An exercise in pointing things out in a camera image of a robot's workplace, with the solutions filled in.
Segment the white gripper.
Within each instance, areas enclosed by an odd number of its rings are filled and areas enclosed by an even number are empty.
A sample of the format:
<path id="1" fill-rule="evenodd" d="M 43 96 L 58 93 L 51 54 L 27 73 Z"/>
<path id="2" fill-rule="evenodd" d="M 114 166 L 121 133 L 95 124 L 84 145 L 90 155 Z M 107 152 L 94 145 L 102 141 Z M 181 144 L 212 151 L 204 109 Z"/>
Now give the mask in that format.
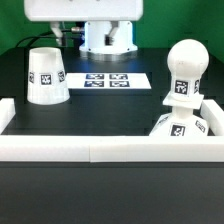
<path id="1" fill-rule="evenodd" d="M 137 21 L 143 15 L 143 0 L 24 0 L 31 21 L 47 21 L 59 46 L 63 32 L 56 21 L 109 21 L 105 45 L 112 46 L 119 29 L 117 21 Z"/>

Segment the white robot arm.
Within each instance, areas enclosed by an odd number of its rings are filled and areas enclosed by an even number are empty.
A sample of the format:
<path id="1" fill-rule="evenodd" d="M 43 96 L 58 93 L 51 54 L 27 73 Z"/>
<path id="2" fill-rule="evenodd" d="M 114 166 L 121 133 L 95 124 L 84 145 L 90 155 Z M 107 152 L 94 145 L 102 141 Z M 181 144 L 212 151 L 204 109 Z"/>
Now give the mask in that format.
<path id="1" fill-rule="evenodd" d="M 100 61 L 119 61 L 134 56 L 133 21 L 143 15 L 143 0 L 24 0 L 30 21 L 49 22 L 59 45 L 60 22 L 84 22 L 80 56 Z"/>

